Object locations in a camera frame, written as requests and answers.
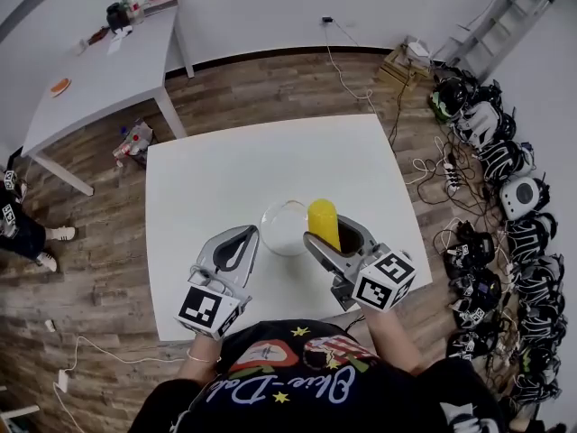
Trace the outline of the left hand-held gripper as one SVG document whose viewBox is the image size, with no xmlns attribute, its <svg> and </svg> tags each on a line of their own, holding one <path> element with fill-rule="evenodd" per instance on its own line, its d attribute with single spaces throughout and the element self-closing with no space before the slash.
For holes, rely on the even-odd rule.
<svg viewBox="0 0 577 433">
<path fill-rule="evenodd" d="M 230 228 L 205 243 L 198 264 L 191 267 L 188 293 L 175 316 L 181 326 L 215 341 L 224 338 L 252 300 L 244 287 L 259 244 L 255 225 Z"/>
</svg>

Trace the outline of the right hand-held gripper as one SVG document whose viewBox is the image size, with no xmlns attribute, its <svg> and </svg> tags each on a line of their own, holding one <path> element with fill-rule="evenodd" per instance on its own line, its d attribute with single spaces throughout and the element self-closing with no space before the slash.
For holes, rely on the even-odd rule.
<svg viewBox="0 0 577 433">
<path fill-rule="evenodd" d="M 417 269 L 404 252 L 375 243 L 369 230 L 339 215 L 340 251 L 310 232 L 303 234 L 306 249 L 320 265 L 334 274 L 331 292 L 344 311 L 354 304 L 385 312 L 396 306 L 409 292 Z M 348 266 L 346 257 L 359 255 Z"/>
</svg>

